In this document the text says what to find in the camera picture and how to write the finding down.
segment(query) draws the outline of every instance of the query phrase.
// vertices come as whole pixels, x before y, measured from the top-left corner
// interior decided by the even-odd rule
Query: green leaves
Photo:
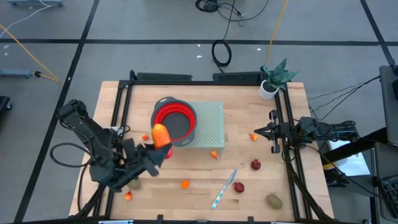
[[[274,71],[268,71],[267,67],[263,65],[264,71],[268,74],[268,82],[270,86],[274,88],[285,89],[285,83],[291,81],[291,79],[298,74],[298,72],[285,71],[287,58],[285,58]]]
[[[287,58],[285,58],[278,66],[276,66],[274,73],[280,74],[285,71]]]

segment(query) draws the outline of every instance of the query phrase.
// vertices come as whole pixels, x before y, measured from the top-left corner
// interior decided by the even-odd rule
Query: potted plant
[[[289,82],[298,72],[285,71],[285,58],[274,71],[269,71],[265,65],[262,69],[268,74],[267,80],[262,81],[259,88],[259,96],[265,100],[269,100],[275,96],[279,88],[285,89],[285,83]]]

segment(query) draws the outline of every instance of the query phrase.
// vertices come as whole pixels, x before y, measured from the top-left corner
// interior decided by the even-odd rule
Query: green perforated tray
[[[194,101],[189,103],[197,113],[195,138],[184,148],[213,148],[221,153],[224,142],[224,104],[219,101]]]

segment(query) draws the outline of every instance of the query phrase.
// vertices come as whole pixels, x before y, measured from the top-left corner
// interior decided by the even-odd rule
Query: wooden tabletop
[[[102,83],[93,117],[102,127],[111,123],[117,87],[118,82]],[[303,83],[288,83],[288,87],[294,118],[310,116]],[[274,99],[261,99],[256,86],[134,85],[127,116],[127,125],[131,130],[126,133],[125,139],[134,138],[137,143],[141,140],[141,134],[150,133],[154,103],[165,96],[184,101],[222,101],[224,153],[216,161],[211,158],[210,152],[202,149],[174,149],[173,156],[163,163],[158,177],[151,177],[147,172],[140,175],[142,186],[140,190],[132,191],[132,200],[124,199],[129,190],[127,186],[122,193],[114,195],[111,218],[153,220],[163,214],[165,220],[245,221],[248,216],[253,216],[255,221],[294,221],[286,167],[281,154],[271,154],[272,141],[262,136],[257,141],[251,141],[249,136],[253,130],[270,122],[268,113],[275,109]],[[325,213],[333,217],[319,154],[308,147],[302,149],[301,155],[308,191]],[[261,162],[261,168],[257,171],[250,167],[254,159]],[[234,181],[242,182],[245,191],[238,194],[231,185],[228,186],[217,208],[212,210],[211,205],[235,167],[238,167],[238,173]],[[188,189],[181,189],[182,180],[190,181]],[[82,203],[90,199],[97,186],[87,172],[83,177]],[[77,213],[77,189],[78,185],[71,215]],[[102,213],[107,194],[103,195]],[[283,201],[282,209],[274,210],[266,204],[264,199],[269,194],[276,194]],[[303,218],[302,196],[298,189],[297,197]]]

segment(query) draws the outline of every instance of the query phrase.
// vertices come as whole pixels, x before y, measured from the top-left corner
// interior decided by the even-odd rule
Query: kiwi
[[[127,186],[131,190],[139,190],[141,187],[141,181],[139,179],[134,179],[134,180],[130,181],[130,183],[128,183]]]
[[[284,205],[281,201],[281,199],[274,195],[274,194],[270,194],[266,197],[266,201],[269,204],[269,206],[271,206],[271,208],[273,209],[281,209],[282,206]]]

